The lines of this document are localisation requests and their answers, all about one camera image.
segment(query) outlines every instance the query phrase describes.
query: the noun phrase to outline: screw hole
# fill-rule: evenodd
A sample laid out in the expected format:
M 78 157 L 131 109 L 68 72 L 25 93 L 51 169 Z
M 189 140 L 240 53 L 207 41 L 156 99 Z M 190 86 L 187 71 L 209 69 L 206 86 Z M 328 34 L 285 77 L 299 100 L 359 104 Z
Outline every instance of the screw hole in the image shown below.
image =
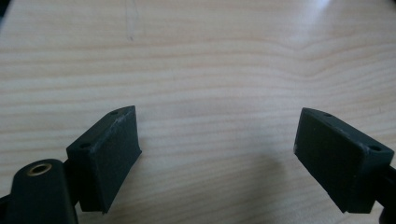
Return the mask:
M 80 148 L 87 148 L 87 147 L 90 147 L 90 146 L 91 146 L 90 143 L 83 143 L 83 144 L 79 145 Z
M 42 175 L 42 174 L 46 173 L 48 170 L 50 170 L 50 168 L 52 168 L 51 164 L 41 163 L 41 164 L 38 164 L 38 165 L 32 167 L 27 172 L 27 175 L 29 175 L 29 176 Z
M 374 151 L 380 151 L 380 150 L 381 150 L 380 147 L 376 147 L 376 146 L 369 146 L 369 148 L 370 148 L 371 150 L 374 150 Z

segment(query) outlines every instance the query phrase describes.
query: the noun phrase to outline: light wood tabletop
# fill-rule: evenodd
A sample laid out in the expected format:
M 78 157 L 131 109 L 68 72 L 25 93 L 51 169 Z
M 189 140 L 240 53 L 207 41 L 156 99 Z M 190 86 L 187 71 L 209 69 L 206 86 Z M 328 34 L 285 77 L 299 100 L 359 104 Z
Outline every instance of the light wood tabletop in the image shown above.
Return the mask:
M 396 148 L 391 0 L 14 0 L 0 31 L 0 196 L 107 112 L 143 151 L 90 223 L 377 223 L 293 154 L 303 107 Z

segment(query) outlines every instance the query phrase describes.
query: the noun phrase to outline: wooden surface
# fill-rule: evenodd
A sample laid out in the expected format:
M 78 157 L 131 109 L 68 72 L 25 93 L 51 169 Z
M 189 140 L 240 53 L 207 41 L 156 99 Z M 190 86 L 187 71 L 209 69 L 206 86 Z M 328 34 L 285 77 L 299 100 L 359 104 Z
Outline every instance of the wooden surface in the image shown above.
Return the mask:
M 396 148 L 390 0 L 15 0 L 0 33 L 0 195 L 136 105 L 143 150 L 90 223 L 376 223 L 292 153 L 302 107 Z

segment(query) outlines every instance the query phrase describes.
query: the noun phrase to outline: scratch on table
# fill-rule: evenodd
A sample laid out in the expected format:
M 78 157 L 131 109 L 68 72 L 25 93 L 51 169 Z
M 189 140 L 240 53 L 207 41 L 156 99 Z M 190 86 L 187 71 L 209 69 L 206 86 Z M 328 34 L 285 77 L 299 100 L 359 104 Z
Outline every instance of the scratch on table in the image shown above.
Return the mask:
M 134 40 L 134 27 L 139 19 L 135 0 L 125 0 L 125 18 L 127 36 Z

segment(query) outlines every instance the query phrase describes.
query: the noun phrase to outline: wooden table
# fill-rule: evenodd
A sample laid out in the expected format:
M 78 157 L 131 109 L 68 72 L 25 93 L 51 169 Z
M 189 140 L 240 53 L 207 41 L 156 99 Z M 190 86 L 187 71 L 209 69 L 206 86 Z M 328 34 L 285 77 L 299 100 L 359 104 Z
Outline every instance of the wooden table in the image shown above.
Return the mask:
M 0 195 L 136 105 L 143 150 L 79 223 L 376 223 L 292 153 L 302 107 L 396 148 L 390 0 L 15 0 L 0 34 Z

